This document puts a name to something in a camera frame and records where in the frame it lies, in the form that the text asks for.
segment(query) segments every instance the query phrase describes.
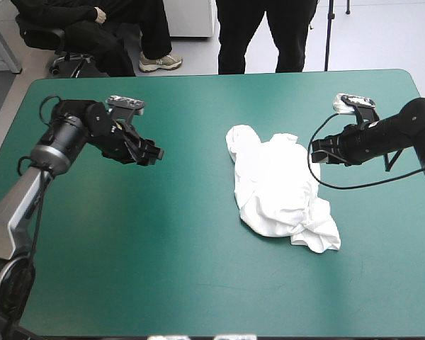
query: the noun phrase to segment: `white sneaker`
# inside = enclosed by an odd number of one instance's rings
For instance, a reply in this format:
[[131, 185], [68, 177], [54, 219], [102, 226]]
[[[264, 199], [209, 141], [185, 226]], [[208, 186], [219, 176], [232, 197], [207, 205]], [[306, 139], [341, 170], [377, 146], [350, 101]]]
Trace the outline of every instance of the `white sneaker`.
[[140, 53], [139, 69], [142, 72], [153, 72], [157, 69], [177, 69], [183, 63], [183, 58], [175, 55], [166, 55], [160, 59], [147, 59], [143, 52]]

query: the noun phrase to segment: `person's hand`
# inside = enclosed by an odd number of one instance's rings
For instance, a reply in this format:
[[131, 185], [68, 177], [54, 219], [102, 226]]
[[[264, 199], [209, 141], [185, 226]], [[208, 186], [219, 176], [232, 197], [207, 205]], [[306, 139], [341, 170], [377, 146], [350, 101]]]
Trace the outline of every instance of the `person's hand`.
[[96, 12], [98, 12], [98, 17], [96, 18], [95, 22], [103, 24], [107, 19], [106, 13], [99, 7], [95, 7], [95, 9], [96, 9]]

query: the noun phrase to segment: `chair wheel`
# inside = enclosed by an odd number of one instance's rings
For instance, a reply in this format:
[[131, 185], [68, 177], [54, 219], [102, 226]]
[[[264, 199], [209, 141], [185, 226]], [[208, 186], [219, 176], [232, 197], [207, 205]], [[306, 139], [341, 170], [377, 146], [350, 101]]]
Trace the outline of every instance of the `chair wheel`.
[[58, 65], [57, 66], [54, 66], [54, 67], [49, 67], [49, 72], [52, 75], [56, 76], [56, 75], [58, 75], [60, 73], [60, 67]]

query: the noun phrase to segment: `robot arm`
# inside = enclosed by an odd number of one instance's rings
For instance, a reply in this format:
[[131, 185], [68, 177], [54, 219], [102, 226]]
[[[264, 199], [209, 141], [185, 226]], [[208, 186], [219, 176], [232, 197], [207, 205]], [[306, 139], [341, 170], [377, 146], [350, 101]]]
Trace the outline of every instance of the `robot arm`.
[[357, 124], [347, 125], [338, 135], [312, 143], [314, 163], [359, 165], [389, 152], [414, 147], [425, 168], [425, 98], [406, 104], [392, 117], [379, 120], [372, 100], [341, 95], [336, 111], [347, 110], [357, 117]]
[[111, 96], [107, 103], [108, 110], [100, 102], [59, 98], [48, 129], [30, 153], [30, 167], [0, 202], [1, 334], [10, 319], [21, 318], [30, 295], [35, 269], [29, 263], [28, 225], [50, 182], [69, 170], [86, 143], [123, 164], [146, 166], [164, 155], [164, 150], [140, 137], [132, 125], [134, 115], [143, 114], [143, 101]]

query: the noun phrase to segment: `person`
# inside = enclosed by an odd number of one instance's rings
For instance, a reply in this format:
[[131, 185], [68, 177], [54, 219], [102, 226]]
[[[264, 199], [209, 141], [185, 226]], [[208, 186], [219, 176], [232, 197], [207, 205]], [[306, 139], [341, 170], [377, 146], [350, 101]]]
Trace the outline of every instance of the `person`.
[[62, 28], [65, 50], [93, 55], [99, 71], [112, 77], [135, 75], [123, 40], [108, 23], [138, 23], [142, 32], [139, 68], [176, 69], [182, 58], [171, 54], [163, 0], [11, 0], [34, 24]]
[[216, 0], [220, 23], [219, 74], [243, 74], [245, 54], [266, 12], [278, 48], [276, 72], [301, 72], [317, 0]]

